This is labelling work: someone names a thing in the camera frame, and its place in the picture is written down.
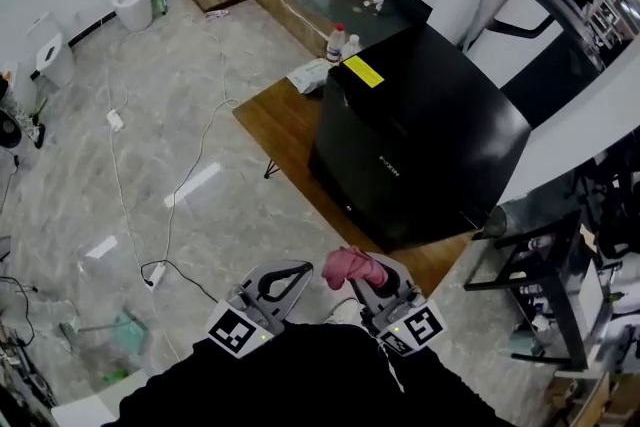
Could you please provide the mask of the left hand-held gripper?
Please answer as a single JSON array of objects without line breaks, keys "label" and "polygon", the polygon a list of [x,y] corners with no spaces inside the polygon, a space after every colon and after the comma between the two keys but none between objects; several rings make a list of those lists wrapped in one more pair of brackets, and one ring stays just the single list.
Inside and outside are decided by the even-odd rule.
[{"label": "left hand-held gripper", "polygon": [[242,359],[284,331],[285,319],[313,275],[313,265],[302,260],[276,260],[252,269],[220,300],[207,320],[210,340]]}]

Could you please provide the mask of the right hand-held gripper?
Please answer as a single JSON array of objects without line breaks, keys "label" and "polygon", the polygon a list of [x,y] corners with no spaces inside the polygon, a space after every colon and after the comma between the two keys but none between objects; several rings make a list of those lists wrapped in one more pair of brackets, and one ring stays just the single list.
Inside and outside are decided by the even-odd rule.
[{"label": "right hand-held gripper", "polygon": [[408,269],[388,256],[370,253],[387,272],[387,281],[373,287],[364,279],[349,279],[361,308],[363,324],[401,357],[415,354],[447,331],[433,300],[427,300]]}]

